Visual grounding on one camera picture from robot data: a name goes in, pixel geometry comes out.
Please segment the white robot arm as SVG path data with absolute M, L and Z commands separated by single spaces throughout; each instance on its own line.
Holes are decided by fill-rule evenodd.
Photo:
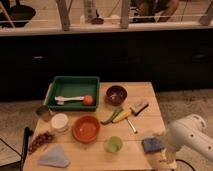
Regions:
M 187 146 L 213 162 L 213 138 L 203 133 L 206 127 L 206 121 L 200 115 L 191 114 L 171 122 L 158 139 L 170 153 Z

